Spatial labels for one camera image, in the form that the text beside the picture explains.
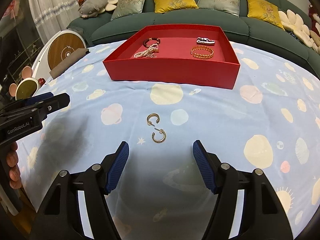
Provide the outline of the person left hand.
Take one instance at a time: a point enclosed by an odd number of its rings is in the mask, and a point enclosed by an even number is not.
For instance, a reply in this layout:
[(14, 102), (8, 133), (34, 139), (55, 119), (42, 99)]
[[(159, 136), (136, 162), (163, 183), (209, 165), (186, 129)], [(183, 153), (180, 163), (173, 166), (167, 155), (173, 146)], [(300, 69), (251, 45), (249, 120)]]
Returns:
[(10, 150), (7, 153), (6, 156), (6, 161), (8, 166), (10, 167), (9, 169), (9, 184), (11, 188), (13, 189), (20, 189), (22, 186), (22, 181), (21, 181), (21, 173), (20, 169), (18, 167), (18, 155), (17, 155), (17, 149), (18, 145), (17, 142), (13, 142), (10, 145)]

